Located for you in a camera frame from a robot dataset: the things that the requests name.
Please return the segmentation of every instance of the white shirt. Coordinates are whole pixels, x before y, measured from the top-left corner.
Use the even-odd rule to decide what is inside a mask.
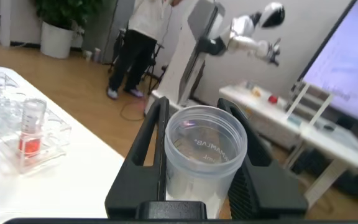
[[[128,28],[157,40],[165,8],[172,0],[136,0]]]

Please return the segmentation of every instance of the white desk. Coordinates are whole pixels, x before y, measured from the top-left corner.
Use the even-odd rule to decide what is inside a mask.
[[[72,126],[62,162],[32,176],[0,174],[0,223],[15,217],[106,218],[104,200],[124,158],[15,71],[0,68],[27,96]]]
[[[343,135],[342,140],[340,140],[332,138],[329,133],[318,130],[306,122],[300,125],[292,123],[288,121],[288,115],[282,109],[286,102],[279,101],[279,105],[270,104],[267,101],[270,93],[264,90],[261,90],[261,98],[255,97],[249,90],[239,86],[224,87],[219,90],[219,94],[221,97],[231,100],[244,108],[246,113],[248,111],[250,122],[268,138],[271,137],[274,140],[284,142],[284,144],[294,145],[296,142],[300,142],[298,147],[288,157],[285,164],[286,168],[290,168],[308,146],[317,148],[323,154],[333,159],[328,168],[305,193],[310,207],[314,205],[343,172],[349,168],[358,171],[358,143],[353,141],[355,142],[354,144],[349,144],[349,139],[355,139],[349,131],[337,127],[338,132]],[[266,120],[263,121],[265,124],[260,124],[260,118],[257,121],[253,121],[256,115],[265,118]],[[324,125],[330,122],[322,119],[318,123]]]

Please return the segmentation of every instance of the test tube rack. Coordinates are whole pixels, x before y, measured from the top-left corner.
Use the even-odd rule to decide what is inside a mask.
[[[2,76],[5,77],[0,82],[0,171],[3,174],[30,174],[56,165],[66,154],[71,126],[47,109],[41,132],[22,135],[23,102],[33,97],[22,93],[18,84],[7,75]],[[39,150],[31,154],[25,152],[25,146],[34,140],[39,142]]]

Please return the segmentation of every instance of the sneaker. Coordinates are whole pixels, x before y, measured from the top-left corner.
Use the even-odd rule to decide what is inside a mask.
[[[107,96],[112,99],[112,100],[116,100],[118,99],[118,93],[115,90],[112,90],[110,88],[107,88]]]
[[[137,98],[142,98],[144,96],[143,93],[136,88],[131,90],[124,89],[124,91]]]

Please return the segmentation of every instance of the display screen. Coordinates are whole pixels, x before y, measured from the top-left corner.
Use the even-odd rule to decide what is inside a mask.
[[[333,93],[331,106],[358,119],[358,1],[307,71],[304,81]]]

